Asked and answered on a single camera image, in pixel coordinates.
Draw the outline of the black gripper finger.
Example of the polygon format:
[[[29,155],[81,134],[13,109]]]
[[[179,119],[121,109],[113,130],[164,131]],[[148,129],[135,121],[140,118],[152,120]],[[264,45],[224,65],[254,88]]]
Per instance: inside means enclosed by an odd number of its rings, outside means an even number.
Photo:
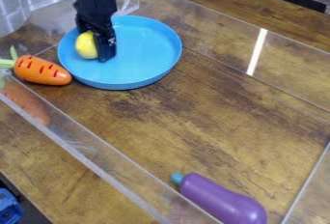
[[[107,62],[116,56],[116,35],[112,27],[101,32],[93,33],[97,60]]]
[[[76,27],[77,27],[79,33],[93,31],[93,24],[87,19],[83,19],[81,17],[77,16],[75,18],[75,21],[76,21]]]

